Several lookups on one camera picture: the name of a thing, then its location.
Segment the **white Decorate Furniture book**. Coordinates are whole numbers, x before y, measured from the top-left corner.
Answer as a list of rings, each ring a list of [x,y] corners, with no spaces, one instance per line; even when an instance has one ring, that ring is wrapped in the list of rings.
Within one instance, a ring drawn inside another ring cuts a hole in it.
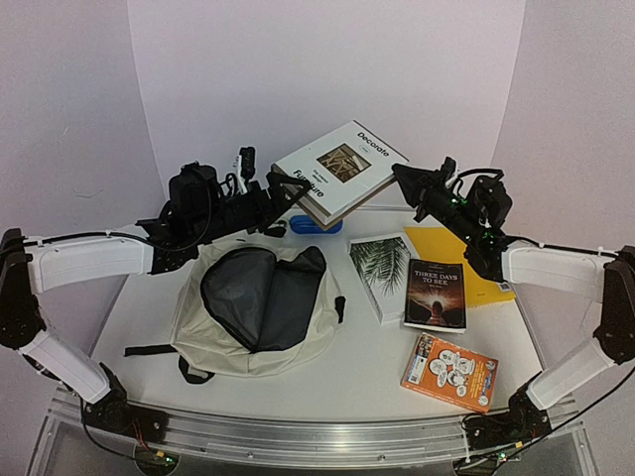
[[[393,165],[409,163],[406,156],[352,120],[278,160],[271,170],[311,183],[299,207],[327,228],[394,183]]]

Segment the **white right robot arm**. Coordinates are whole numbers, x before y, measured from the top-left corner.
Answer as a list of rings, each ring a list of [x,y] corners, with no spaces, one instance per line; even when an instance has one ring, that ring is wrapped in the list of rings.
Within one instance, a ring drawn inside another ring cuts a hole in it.
[[[395,165],[394,178],[416,221],[431,216],[465,246],[482,279],[575,294],[601,306],[592,336],[523,390],[538,411],[605,370],[634,358],[634,249],[587,250],[545,244],[503,230],[512,199],[498,169],[458,172],[452,158],[437,170]]]

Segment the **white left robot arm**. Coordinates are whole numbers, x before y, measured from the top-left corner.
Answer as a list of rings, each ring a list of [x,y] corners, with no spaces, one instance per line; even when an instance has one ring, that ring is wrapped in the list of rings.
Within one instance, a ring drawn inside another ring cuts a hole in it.
[[[264,232],[310,189],[307,180],[278,173],[260,187],[250,173],[219,180],[212,166],[192,163],[169,181],[159,217],[138,221],[144,236],[123,231],[28,238],[18,228],[1,239],[1,344],[35,362],[90,404],[113,431],[126,430],[133,410],[115,379],[51,330],[37,296],[96,279],[159,275],[197,257],[201,246],[239,231]]]

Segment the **cream white backpack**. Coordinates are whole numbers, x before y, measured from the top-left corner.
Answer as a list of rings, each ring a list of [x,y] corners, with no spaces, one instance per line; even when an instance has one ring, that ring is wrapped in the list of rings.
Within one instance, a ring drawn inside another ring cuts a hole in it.
[[[345,306],[319,247],[217,241],[200,249],[179,292],[169,343],[124,354],[175,353],[191,385],[217,375],[275,376],[325,351]]]

